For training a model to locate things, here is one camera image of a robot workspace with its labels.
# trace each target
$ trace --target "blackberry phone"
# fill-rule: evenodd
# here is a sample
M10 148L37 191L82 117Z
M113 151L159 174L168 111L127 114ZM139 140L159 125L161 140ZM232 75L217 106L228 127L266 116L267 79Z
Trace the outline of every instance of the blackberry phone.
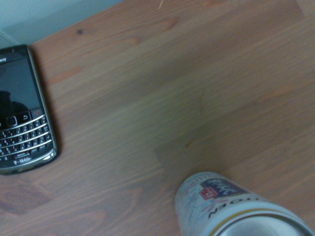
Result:
M0 174L57 157L50 119L27 45L0 50Z

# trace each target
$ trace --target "wood grain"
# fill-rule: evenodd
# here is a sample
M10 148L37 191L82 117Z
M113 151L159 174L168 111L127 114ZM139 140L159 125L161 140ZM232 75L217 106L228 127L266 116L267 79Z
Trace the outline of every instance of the wood grain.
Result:
M3 236L180 236L215 171L315 230L315 2L125 0L33 44L61 148L0 177Z

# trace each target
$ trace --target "beverage can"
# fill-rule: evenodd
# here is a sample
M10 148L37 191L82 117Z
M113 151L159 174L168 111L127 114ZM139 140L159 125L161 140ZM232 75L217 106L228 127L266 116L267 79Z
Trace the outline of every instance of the beverage can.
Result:
M289 210L213 172L186 179L175 210L182 236L315 236Z

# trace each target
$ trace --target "wall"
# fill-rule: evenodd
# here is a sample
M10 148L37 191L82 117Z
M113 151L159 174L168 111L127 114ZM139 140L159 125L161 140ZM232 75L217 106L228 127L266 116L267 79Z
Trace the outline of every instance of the wall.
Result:
M0 48L32 44L121 0L0 0Z

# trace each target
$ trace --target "can label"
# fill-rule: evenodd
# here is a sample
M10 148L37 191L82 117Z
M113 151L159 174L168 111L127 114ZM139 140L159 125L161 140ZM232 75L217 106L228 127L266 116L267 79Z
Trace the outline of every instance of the can label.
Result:
M179 188L175 198L182 235L200 236L209 224L215 227L220 223L215 218L219 212L248 201L266 200L216 173L191 176Z
M243 188L222 178L207 179L200 185L204 188L200 191L200 195L204 200L248 193Z

